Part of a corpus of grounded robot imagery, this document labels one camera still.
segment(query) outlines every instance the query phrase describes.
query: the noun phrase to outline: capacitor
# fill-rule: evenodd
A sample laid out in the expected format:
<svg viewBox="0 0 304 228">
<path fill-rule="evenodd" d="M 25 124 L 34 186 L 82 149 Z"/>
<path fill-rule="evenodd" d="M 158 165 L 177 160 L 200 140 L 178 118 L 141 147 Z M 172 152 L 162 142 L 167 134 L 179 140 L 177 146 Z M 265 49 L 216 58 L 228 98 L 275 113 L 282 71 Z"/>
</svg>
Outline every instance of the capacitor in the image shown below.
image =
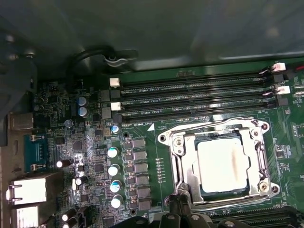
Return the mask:
<svg viewBox="0 0 304 228">
<path fill-rule="evenodd" d="M 113 208 L 119 208 L 123 202 L 123 197 L 121 195 L 115 195 L 111 200 L 111 206 Z"/>
<path fill-rule="evenodd" d="M 35 105 L 34 106 L 34 111 L 35 112 L 43 112 L 44 111 L 44 107 L 42 105 Z"/>
<path fill-rule="evenodd" d="M 78 104 L 79 106 L 87 106 L 87 105 L 88 105 L 87 99 L 86 99 L 85 97 L 83 97 L 83 96 L 77 98 L 77 101 L 76 101 L 76 102 L 77 102 L 77 104 Z"/>
<path fill-rule="evenodd" d="M 72 217 L 69 221 L 67 221 L 62 228 L 72 228 L 74 225 L 77 224 L 77 219 Z"/>
<path fill-rule="evenodd" d="M 57 168 L 64 168 L 70 166 L 73 164 L 73 162 L 73 159 L 62 159 L 60 161 L 57 161 L 56 166 Z"/>
<path fill-rule="evenodd" d="M 65 120 L 65 127 L 70 128 L 73 126 L 73 121 L 72 120 Z"/>
<path fill-rule="evenodd" d="M 110 149 L 108 149 L 108 156 L 110 157 L 110 158 L 114 158 L 114 157 L 116 157 L 118 155 L 118 149 L 117 149 L 117 147 L 111 147 Z"/>
<path fill-rule="evenodd" d="M 70 218 L 72 218 L 73 216 L 76 215 L 76 209 L 75 208 L 71 208 L 70 210 L 68 210 L 66 213 L 64 213 L 62 215 L 62 221 L 67 222 Z"/>
<path fill-rule="evenodd" d="M 116 193 L 120 190 L 122 183 L 119 180 L 114 180 L 110 185 L 110 191 Z"/>
<path fill-rule="evenodd" d="M 119 170 L 120 170 L 119 165 L 113 164 L 113 165 L 111 165 L 111 166 L 109 167 L 108 173 L 109 173 L 109 175 L 111 175 L 111 176 L 115 176 L 116 174 L 118 174 Z"/>
<path fill-rule="evenodd" d="M 89 178 L 87 176 L 77 177 L 76 181 L 75 181 L 75 184 L 79 186 L 79 185 L 82 185 L 84 183 L 87 183 L 88 180 L 89 180 Z"/>
<path fill-rule="evenodd" d="M 117 125 L 113 125 L 111 127 L 111 131 L 114 133 L 114 134 L 117 134 L 119 132 L 119 126 Z"/>
<path fill-rule="evenodd" d="M 89 110 L 87 110 L 85 107 L 80 107 L 78 109 L 78 115 L 80 115 L 83 118 L 86 118 L 89 115 Z"/>
</svg>

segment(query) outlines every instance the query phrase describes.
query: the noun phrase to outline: metal load plate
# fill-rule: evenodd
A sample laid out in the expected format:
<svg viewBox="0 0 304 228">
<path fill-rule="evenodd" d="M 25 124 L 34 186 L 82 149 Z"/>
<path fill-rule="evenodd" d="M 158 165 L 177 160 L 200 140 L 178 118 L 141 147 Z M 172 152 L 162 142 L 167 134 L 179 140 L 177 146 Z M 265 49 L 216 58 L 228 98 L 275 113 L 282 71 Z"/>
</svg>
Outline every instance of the metal load plate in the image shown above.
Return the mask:
<svg viewBox="0 0 304 228">
<path fill-rule="evenodd" d="M 159 134 L 171 152 L 176 193 L 188 195 L 193 210 L 256 204 L 277 195 L 264 147 L 269 128 L 267 122 L 236 117 Z"/>
</svg>

